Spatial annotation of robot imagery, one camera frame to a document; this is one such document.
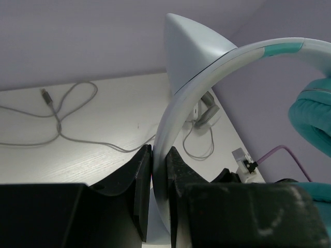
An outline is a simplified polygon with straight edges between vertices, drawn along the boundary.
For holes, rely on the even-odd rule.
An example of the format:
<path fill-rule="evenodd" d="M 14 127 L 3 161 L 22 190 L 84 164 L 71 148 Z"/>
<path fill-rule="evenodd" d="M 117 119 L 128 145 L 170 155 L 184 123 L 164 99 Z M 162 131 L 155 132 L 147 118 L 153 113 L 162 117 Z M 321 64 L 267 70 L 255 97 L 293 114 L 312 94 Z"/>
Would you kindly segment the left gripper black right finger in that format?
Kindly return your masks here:
<path fill-rule="evenodd" d="M 175 147 L 166 156 L 172 247 L 224 247 L 222 212 L 212 200 L 220 187 L 237 183 L 238 175 L 224 168 L 211 182 L 181 157 Z"/>

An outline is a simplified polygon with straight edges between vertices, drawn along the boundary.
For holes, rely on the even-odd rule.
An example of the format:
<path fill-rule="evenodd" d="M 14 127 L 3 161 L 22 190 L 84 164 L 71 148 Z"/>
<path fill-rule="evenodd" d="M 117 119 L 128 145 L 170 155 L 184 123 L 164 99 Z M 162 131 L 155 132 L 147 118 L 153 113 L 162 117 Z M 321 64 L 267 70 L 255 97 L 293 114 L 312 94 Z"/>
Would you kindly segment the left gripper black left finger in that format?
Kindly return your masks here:
<path fill-rule="evenodd" d="M 88 242 L 145 242 L 152 148 L 144 145 L 123 166 L 87 188 Z"/>

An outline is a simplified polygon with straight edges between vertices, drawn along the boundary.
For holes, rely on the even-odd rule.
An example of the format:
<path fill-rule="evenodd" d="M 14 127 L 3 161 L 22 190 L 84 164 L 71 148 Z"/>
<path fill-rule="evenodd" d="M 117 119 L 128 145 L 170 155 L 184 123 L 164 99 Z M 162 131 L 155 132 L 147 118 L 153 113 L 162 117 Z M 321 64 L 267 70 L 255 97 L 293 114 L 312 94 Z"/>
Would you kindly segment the grey white headphones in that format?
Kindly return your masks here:
<path fill-rule="evenodd" d="M 196 129 L 209 128 L 210 121 L 217 115 L 220 107 L 216 104 L 214 96 L 207 91 L 194 106 L 186 119 L 186 123 L 192 123 Z"/>

